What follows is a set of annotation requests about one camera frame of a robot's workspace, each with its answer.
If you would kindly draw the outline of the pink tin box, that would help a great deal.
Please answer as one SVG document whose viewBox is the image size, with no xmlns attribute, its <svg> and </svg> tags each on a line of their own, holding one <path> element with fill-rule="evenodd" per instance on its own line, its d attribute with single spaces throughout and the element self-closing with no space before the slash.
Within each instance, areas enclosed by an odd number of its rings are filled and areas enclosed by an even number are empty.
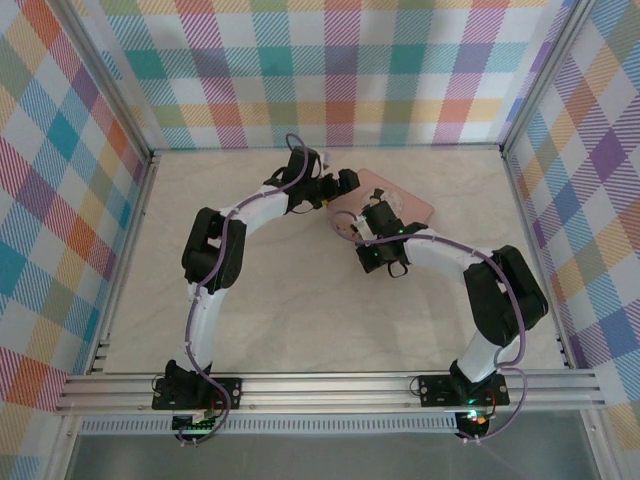
<svg viewBox="0 0 640 480">
<path fill-rule="evenodd" d="M 357 174 L 360 186 L 331 201 L 327 206 L 329 211 L 345 210 L 359 215 L 365 207 L 386 201 L 405 225 L 428 223 L 433 206 L 368 169 L 360 169 Z"/>
</svg>

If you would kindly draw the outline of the grey metal panel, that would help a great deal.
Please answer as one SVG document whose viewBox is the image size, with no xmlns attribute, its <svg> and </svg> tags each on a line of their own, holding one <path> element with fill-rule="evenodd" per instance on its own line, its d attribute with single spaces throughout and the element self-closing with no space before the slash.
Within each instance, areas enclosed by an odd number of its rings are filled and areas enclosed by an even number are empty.
<svg viewBox="0 0 640 480">
<path fill-rule="evenodd" d="M 576 447 L 533 453 L 446 436 L 82 436 L 65 480 L 601 480 Z"/>
</svg>

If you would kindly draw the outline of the thin aluminium floor rail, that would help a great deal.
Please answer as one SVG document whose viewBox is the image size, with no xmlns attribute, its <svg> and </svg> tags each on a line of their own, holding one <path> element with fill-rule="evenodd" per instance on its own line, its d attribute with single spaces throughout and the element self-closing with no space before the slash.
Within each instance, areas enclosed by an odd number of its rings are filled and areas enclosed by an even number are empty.
<svg viewBox="0 0 640 480">
<path fill-rule="evenodd" d="M 248 147 L 248 148 L 234 148 L 234 149 L 221 149 L 221 148 L 203 148 L 203 149 L 154 149 L 154 156 L 161 156 L 169 153 L 186 154 L 186 153 L 231 153 L 231 152 L 249 152 L 249 151 L 265 151 L 275 152 L 284 151 L 288 147 L 276 146 L 276 147 Z M 462 144 L 417 144 L 417 145 L 376 145 L 376 146 L 312 146 L 312 149 L 316 151 L 338 151 L 338 150 L 399 150 L 399 149 L 427 149 L 433 151 L 500 151 L 501 146 L 493 143 L 462 143 Z"/>
</svg>

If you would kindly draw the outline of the aluminium side floor rail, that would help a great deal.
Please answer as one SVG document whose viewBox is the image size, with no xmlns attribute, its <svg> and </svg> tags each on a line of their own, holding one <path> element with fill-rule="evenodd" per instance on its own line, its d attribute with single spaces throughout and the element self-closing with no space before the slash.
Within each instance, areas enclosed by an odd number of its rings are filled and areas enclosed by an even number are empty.
<svg viewBox="0 0 640 480">
<path fill-rule="evenodd" d="M 565 331 L 559 321 L 556 300 L 548 285 L 541 262 L 540 250 L 536 243 L 533 228 L 527 217 L 524 199 L 510 164 L 504 158 L 502 158 L 502 166 L 523 231 L 524 242 L 526 244 L 523 256 L 526 258 L 548 303 L 547 314 L 532 330 L 528 331 L 528 339 L 533 341 L 533 345 L 527 348 L 527 353 L 524 358 L 525 366 L 540 369 L 574 369 L 575 363 L 570 349 L 566 345 Z"/>
<path fill-rule="evenodd" d="M 106 353 L 100 353 L 100 350 L 108 349 L 110 345 L 112 326 L 125 291 L 136 243 L 146 215 L 147 205 L 149 203 L 161 159 L 161 151 L 155 150 L 152 152 L 150 159 L 146 162 L 144 173 L 141 178 L 139 195 L 136 200 L 135 208 L 130 216 L 130 222 L 123 243 L 121 256 L 114 269 L 113 282 L 109 288 L 109 295 L 104 305 L 104 311 L 99 318 L 96 331 L 94 332 L 89 356 L 82 372 L 83 375 L 103 372 L 103 367 L 100 366 L 100 363 L 106 358 Z"/>
</svg>

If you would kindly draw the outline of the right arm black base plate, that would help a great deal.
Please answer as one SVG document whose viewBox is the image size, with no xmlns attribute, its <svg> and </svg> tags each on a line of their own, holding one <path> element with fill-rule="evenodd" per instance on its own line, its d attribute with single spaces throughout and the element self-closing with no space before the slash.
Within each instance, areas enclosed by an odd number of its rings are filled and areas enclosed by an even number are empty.
<svg viewBox="0 0 640 480">
<path fill-rule="evenodd" d="M 478 383 L 452 375 L 421 375 L 418 393 L 422 407 L 507 406 L 510 397 L 505 377 L 494 373 Z"/>
</svg>

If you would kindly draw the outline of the wide aluminium base rail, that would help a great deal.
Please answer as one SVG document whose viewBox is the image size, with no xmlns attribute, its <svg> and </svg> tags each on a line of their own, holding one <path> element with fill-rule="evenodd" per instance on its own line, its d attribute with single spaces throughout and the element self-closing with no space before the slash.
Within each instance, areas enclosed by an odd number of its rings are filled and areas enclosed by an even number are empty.
<svg viewBox="0 0 640 480">
<path fill-rule="evenodd" d="M 236 414 L 373 414 L 420 412 L 430 388 L 415 372 L 238 373 L 231 388 Z M 59 414 L 154 413 L 160 401 L 158 375 L 72 376 L 64 386 Z M 591 410 L 604 407 L 596 374 L 590 370 L 532 370 L 508 373 L 504 385 L 475 401 L 453 403 L 438 396 L 436 412 Z"/>
</svg>

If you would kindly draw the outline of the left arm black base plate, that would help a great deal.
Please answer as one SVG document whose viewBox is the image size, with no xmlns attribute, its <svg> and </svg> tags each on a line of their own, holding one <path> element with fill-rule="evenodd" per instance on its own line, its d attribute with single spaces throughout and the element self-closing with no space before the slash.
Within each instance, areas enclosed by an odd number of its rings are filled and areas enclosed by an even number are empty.
<svg viewBox="0 0 640 480">
<path fill-rule="evenodd" d="M 200 375 L 187 380 L 160 377 L 152 384 L 153 410 L 221 410 L 226 408 L 226 391 L 231 410 L 239 408 L 242 394 L 240 378 L 215 378 L 219 388 Z"/>
</svg>

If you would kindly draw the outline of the aluminium corner post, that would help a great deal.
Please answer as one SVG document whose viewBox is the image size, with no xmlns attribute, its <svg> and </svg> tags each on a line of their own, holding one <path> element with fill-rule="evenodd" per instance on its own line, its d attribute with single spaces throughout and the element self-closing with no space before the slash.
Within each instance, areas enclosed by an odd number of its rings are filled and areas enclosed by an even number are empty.
<svg viewBox="0 0 640 480">
<path fill-rule="evenodd" d="M 508 159 L 534 110 L 556 78 L 597 0 L 549 0 L 525 49 L 496 129 L 501 157 Z"/>
<path fill-rule="evenodd" d="M 113 76 L 90 38 L 71 0 L 51 0 L 51 5 L 56 5 L 59 10 L 59 17 L 64 22 L 66 32 L 71 37 L 81 58 L 87 64 L 87 69 L 96 81 L 98 88 L 105 95 L 116 119 L 121 122 L 123 130 L 129 139 L 133 141 L 134 147 L 145 158 L 151 158 L 153 150 L 146 142 L 141 128 L 121 95 Z"/>
</svg>

